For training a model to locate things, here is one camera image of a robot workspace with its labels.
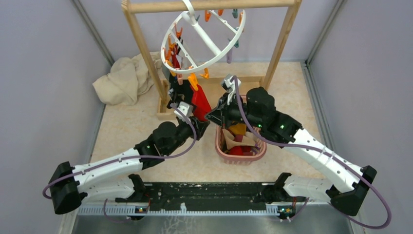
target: green clothespin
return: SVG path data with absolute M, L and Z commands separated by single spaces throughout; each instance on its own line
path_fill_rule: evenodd
M 234 19 L 238 18 L 238 9 L 232 9 L 232 16 Z
M 238 41 L 239 41 L 239 40 L 237 40 L 237 42 L 236 42 L 235 45 L 234 45 L 235 48 L 240 47 L 240 44 L 238 43 Z

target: beige table surface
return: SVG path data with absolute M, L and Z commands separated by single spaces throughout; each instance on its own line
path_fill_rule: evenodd
M 268 63 L 219 63 L 210 67 L 212 77 L 234 75 L 264 75 Z M 299 62 L 280 62 L 274 74 L 269 94 L 277 110 L 298 120 L 320 140 Z M 119 154 L 145 140 L 162 122 L 156 118 L 159 95 L 152 87 L 139 97 L 134 106 L 106 106 L 92 155 L 92 162 Z M 215 124 L 210 124 L 203 138 L 186 154 L 145 169 L 138 174 L 144 182 L 246 182 L 275 181 L 280 173 L 322 178 L 323 175 L 299 157 L 268 145 L 265 156 L 250 165 L 225 164 L 214 149 Z M 174 152 L 186 149 L 192 139 Z

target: purple clothespin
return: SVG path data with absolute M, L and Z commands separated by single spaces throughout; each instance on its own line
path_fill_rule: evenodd
M 226 54 L 226 62 L 231 63 L 232 62 L 232 48 L 228 51 Z

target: gray wall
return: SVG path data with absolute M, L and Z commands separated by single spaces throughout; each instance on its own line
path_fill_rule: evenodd
M 42 197 L 56 166 L 87 160 L 109 70 L 70 1 L 0 3 L 0 233 L 56 233 Z
M 411 233 L 413 1 L 348 1 L 311 68 L 337 152 L 378 171 L 394 218 L 377 233 Z M 370 224 L 385 212 L 370 193 Z
M 166 0 L 132 0 L 132 2 L 150 2 Z M 131 57 L 139 53 L 131 30 L 121 11 L 121 0 L 82 0 L 89 16 L 101 34 L 114 59 Z M 334 4 L 337 0 L 303 0 L 294 27 L 282 54 L 283 60 L 306 59 L 317 40 Z M 225 19 L 237 26 L 231 10 L 224 11 Z M 240 38 L 240 48 L 233 51 L 234 61 L 269 60 L 280 32 L 286 8 L 247 9 L 245 32 Z M 159 51 L 166 30 L 179 15 L 179 12 L 137 14 L 151 51 Z M 220 48 L 227 43 L 225 32 L 217 21 L 204 21 L 204 13 L 199 19 L 200 25 L 210 34 Z M 191 48 L 194 57 L 199 60 L 212 58 L 212 53 L 199 41 L 193 29 L 184 27 L 184 40 Z

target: white circular hanger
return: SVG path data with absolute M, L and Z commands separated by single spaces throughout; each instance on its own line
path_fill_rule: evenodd
M 234 33 L 234 37 L 232 38 L 231 41 L 229 41 L 228 45 L 221 51 L 215 43 L 211 40 L 211 38 L 208 36 L 208 34 L 203 30 L 203 28 L 198 24 L 198 22 L 195 19 L 195 11 L 192 7 L 192 4 L 190 3 L 189 0 L 182 0 L 185 5 L 188 8 L 188 11 L 182 12 L 171 24 L 169 29 L 167 30 L 167 33 L 165 34 L 165 37 L 162 41 L 162 46 L 161 46 L 161 59 L 164 65 L 172 72 L 178 73 L 178 74 L 191 74 L 195 73 L 201 70 L 204 70 L 205 68 L 211 66 L 212 64 L 218 62 L 222 57 L 224 57 L 230 49 L 235 45 L 235 43 L 238 41 L 238 39 L 241 36 L 241 33 L 244 30 L 245 26 L 245 20 L 246 20 L 246 14 L 245 10 L 242 11 L 242 19 L 239 27 L 233 28 L 231 25 L 228 24 L 228 22 L 223 19 L 221 16 L 219 16 L 214 10 L 209 10 L 209 12 L 214 15 L 221 23 L 223 23 L 225 26 L 228 27 L 230 31 Z M 209 61 L 203 63 L 202 65 L 196 65 L 196 62 L 194 59 L 189 55 L 188 51 L 184 48 L 183 44 L 179 41 L 178 37 L 174 34 L 173 29 L 175 26 L 178 24 L 178 22 L 184 19 L 186 22 L 188 22 L 193 29 L 199 34 L 199 36 L 202 38 L 202 41 L 207 45 L 207 47 L 213 52 L 215 57 L 210 59 Z M 174 43 L 177 43 L 178 46 L 181 48 L 181 51 L 184 53 L 184 56 L 189 60 L 191 63 L 191 67 L 187 69 L 175 69 L 171 67 L 165 58 L 165 51 L 168 50 L 168 38 L 171 37 L 172 40 L 174 40 Z

